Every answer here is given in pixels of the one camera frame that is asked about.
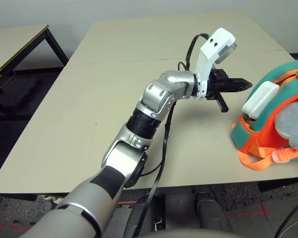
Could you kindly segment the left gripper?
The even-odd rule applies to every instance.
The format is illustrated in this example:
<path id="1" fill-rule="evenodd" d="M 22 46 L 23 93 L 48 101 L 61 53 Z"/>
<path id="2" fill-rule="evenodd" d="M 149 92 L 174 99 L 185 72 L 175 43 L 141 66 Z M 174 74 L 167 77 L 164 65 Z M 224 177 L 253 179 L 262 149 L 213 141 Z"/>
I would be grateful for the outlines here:
<path id="1" fill-rule="evenodd" d="M 221 95 L 221 87 L 225 85 L 228 76 L 222 69 L 212 69 L 207 85 L 207 100 L 215 100 L 222 113 L 228 112 L 228 106 Z M 252 83 L 243 78 L 229 78 L 224 92 L 233 93 L 245 91 L 252 87 Z"/>

